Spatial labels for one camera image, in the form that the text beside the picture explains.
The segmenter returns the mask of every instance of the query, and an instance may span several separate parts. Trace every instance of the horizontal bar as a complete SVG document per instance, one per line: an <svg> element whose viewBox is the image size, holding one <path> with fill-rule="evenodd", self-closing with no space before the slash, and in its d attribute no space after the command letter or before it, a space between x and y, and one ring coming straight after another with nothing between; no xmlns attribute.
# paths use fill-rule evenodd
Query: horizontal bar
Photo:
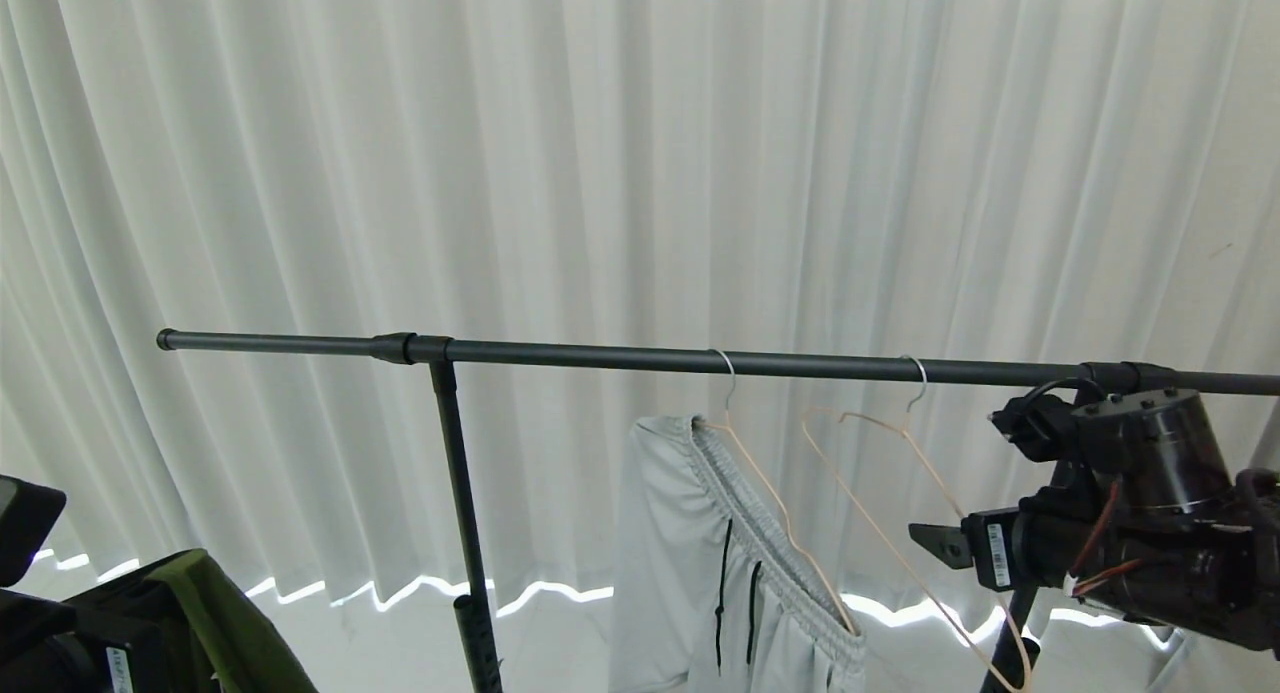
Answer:
<svg viewBox="0 0 1280 693"><path fill-rule="evenodd" d="M507 365L548 365L561 368L599 368L617 370L655 370L669 373L721 373L728 366L714 351L680 348L628 348L614 346L567 346L550 343L504 343L486 341L444 341L433 336L403 334L403 338L323 338L312 336L259 336L250 333L191 333L161 330L156 343L165 350L252 351L375 356L392 360L403 352L408 363L444 360L453 363L495 363ZM800 354L758 354L726 351L740 375L782 378L828 378L842 380L919 380L915 361L900 357L819 356ZM923 359L931 383L972 386L1039 386L1059 378L1085 374L1079 365L1044 363L998 363ZM1203 393L1280 396L1280 375L1242 373L1179 371L1176 384Z"/></svg>

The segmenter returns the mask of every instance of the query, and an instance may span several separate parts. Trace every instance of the gray shorts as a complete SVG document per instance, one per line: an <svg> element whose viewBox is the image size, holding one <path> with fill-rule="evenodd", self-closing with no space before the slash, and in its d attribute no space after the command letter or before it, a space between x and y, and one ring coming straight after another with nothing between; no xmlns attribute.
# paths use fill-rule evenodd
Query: gray shorts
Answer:
<svg viewBox="0 0 1280 693"><path fill-rule="evenodd" d="M609 690L847 692L865 640L695 418L631 429L618 501Z"/></svg>

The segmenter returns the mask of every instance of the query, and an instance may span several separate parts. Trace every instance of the vertical support pole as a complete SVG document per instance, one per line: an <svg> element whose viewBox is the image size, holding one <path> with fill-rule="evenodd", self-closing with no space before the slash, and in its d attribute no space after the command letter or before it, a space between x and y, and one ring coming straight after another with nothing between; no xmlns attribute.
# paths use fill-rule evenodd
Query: vertical support pole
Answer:
<svg viewBox="0 0 1280 693"><path fill-rule="evenodd" d="M1014 599L1009 603L1009 614L1014 619L1014 626L1018 628L1016 635L1020 635L1023 626L1027 625L1027 617L1032 615L1032 606L1034 603L1034 585L1014 591ZM1023 671L1023 657L1018 655L1018 644L1014 642L1014 632L1009 630L1009 624L1005 623L1000 626L1000 638L996 640L996 652L991 656L991 662L1001 675L1005 675L1009 683L1021 688L1027 684L1027 679ZM1030 660L1032 666L1034 666L1036 658L1039 657L1038 644L1029 638L1023 638L1023 644L1027 646L1027 657ZM987 679L983 679L979 693L1007 693L1007 690L996 675L987 671Z"/></svg>
<svg viewBox="0 0 1280 693"><path fill-rule="evenodd" d="M433 360L431 384L440 411L440 429L444 432L444 455L449 461L449 483L453 487L453 507L462 534L462 558L467 566L470 596L453 602L462 634L462 648L471 671L471 685L476 693L502 693L498 671L498 648L493 639L493 616L489 612L489 591L485 587L484 561L480 557L480 529L476 526L475 498L471 496L471 474L467 473L467 452L462 439L462 415L458 411L458 379L448 360Z"/></svg>

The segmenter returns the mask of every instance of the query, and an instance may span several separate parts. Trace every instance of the wire hanger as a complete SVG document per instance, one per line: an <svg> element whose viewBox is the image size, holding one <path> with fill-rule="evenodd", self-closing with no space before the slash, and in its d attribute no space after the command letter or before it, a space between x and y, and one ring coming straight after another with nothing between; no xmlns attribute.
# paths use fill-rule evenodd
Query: wire hanger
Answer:
<svg viewBox="0 0 1280 693"><path fill-rule="evenodd" d="M787 512L787 506L786 503L782 502L782 496L780 496L777 489L773 488L773 484L769 483L768 477L765 477L764 471L760 470L760 466L756 465L755 457L751 456L751 453L746 450L746 446L744 446L742 441L737 437L737 432L733 430L733 421L730 419L728 415L728 404L733 397L733 392L737 391L737 371L733 370L733 361L728 359L728 355L724 354L724 351L719 351L716 348L708 348L708 350L718 354L724 360L724 364L728 366L728 374L730 377L732 377L732 383L727 396L724 396L724 424L717 425L704 420L703 425L708 428L714 428L717 430L723 430L728 433L730 438L733 439L733 444L737 446L737 451L742 453L742 457L746 459L748 464L750 464L751 470L755 471L755 475L759 475L760 480L764 482L764 487L768 488L769 496L773 497L773 502L776 502L778 505L778 510L782 511L782 524L787 533L787 542L790 542L791 547L795 548L796 552L799 552L801 556L804 556L809 561L809 565L812 565L813 569L818 571L818 578L822 579L823 587L827 588L827 593L831 596L832 601L836 602L836 611L840 614L840 620L845 625L845 630L852 633L854 635L860 635L861 629L858 628L858 625L854 623L854 619L849 615L849 607L845 606L845 602L841 601L840 596L836 593L836 589L831 585L831 580L827 579L827 574L823 573L822 566L818 565L818 561L813 557L813 553L805 551L805 548L796 542L795 534L791 532L791 514Z"/></svg>
<svg viewBox="0 0 1280 693"><path fill-rule="evenodd" d="M915 357L911 357L911 356L900 356L900 357L906 357L906 359L913 360L915 363L915 365L920 369L920 379L922 379L920 392L914 398L911 398L911 401L906 405L906 415L908 415L908 423L909 423L910 421L910 415L911 415L911 406L915 405L916 401L919 401L920 398L924 397L924 393L925 393L925 389L928 388L929 382L928 382L928 374L924 370L924 365L922 365L919 360L915 360ZM928 469L929 475L932 475L934 483L937 483L940 491L942 491L942 496L951 505L951 510L955 511L955 514L957 516L964 518L964 511L960 509L960 503L956 502L955 497L951 494L951 491L947 489L946 484L942 482L942 477L938 475L937 469L933 468L933 464L929 462L929 459L920 450L920 446L916 444L915 438L911 437L911 432L909 429L906 429L906 425L904 425L902 428L897 428L895 425L890 425L890 424L884 423L883 420L879 420L877 418L872 418L869 415L864 415L864 414L860 414L860 412L854 412L854 411L844 411L844 412L841 412L841 411L835 411L832 409L824 409L824 407L813 407L813 409L809 409L800 418L800 428L801 428L801 430L804 430L804 437L809 442L809 446L813 447L814 452L818 452L818 455L822 457L823 462L827 465L827 470L831 473L832 478L836 479L836 483L841 487L841 489L844 489L844 492L849 497L849 500L854 502L854 506L858 509L858 511L860 512L860 515L863 515L864 519L867 519L867 523L870 524L872 529L876 532L876 534L879 537L879 539L886 546L888 546L888 550L893 553L893 556L897 558L897 561L900 561L900 564L902 565L902 567L906 569L906 573L911 576L911 579L914 579L915 583L920 587L920 589L924 591L924 594L931 601L933 601L933 606L938 607L938 611L942 612L942 616L947 620L947 624L951 624L951 628L955 629L955 632L961 638L964 638L964 640L968 644L969 649L973 651L974 656L977 656L978 660L982 661L983 665L987 666L987 670L989 670L993 675L996 675L996 679L1005 687L1005 689L1010 690L1011 693L1030 693L1030 690L1032 690L1032 662L1030 662L1030 657L1027 653L1027 646L1023 643L1023 635L1021 635L1020 630L1018 630L1018 625L1014 623L1014 616L1009 611L1009 606L1005 603L1005 598L1002 598L1002 597L1000 597L997 594L996 596L996 602L1000 605L1001 610L1005 614L1005 624L1009 626L1009 629L1011 630L1011 633L1014 633L1014 643L1018 646L1018 655L1019 655L1019 657L1021 657L1021 664L1023 664L1023 687L1021 688L1018 688L1012 683L1010 683L1010 680L1007 680L1005 678L1005 675L1001 674L1000 670L997 670L995 665L992 665L991 657L987 656L984 652L982 652L982 649L978 648L978 644L974 643L973 638L969 637L969 633L964 629L964 626L961 626L959 624L959 621L955 620L955 616L952 616L946 610L946 607L942 607L942 601L940 601L937 598L937 596L933 594L933 591L931 591L929 587L925 585L924 580L920 579L920 575L918 573L915 573L914 567L911 567L911 564L909 564L909 561L906 561L906 557L897 550L896 546L893 546L893 543L888 539L888 535L884 534L884 530L881 529L879 524L876 523L876 519L867 511L867 509L863 506L861 501L858 500L858 496L855 496L854 492L851 492L851 489L849 488L849 485L845 483L845 479L841 478L840 470L836 468L836 464L832 462L831 457L828 457L827 453L823 452L822 447L818 446L818 442L814 441L813 434L809 433L809 416L814 411L820 411L820 412L826 412L826 414L829 414L829 415L838 416L837 420L836 420L837 424L844 423L846 418L858 418L858 419L865 420L868 423L872 423L874 425L878 425L878 427L881 427L881 428L883 428L886 430L890 430L892 433L900 434L911 446L911 451L915 452L916 459L919 459L919 461L922 464L924 464L924 469Z"/></svg>

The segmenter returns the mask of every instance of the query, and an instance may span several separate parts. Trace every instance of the green cloth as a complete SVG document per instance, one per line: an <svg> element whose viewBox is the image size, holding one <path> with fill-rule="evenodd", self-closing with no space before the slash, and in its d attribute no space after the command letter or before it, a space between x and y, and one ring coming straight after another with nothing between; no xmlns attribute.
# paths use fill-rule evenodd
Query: green cloth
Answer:
<svg viewBox="0 0 1280 693"><path fill-rule="evenodd" d="M166 585L186 616L157 621L175 692L315 693L275 625L207 551L188 551L146 578Z"/></svg>

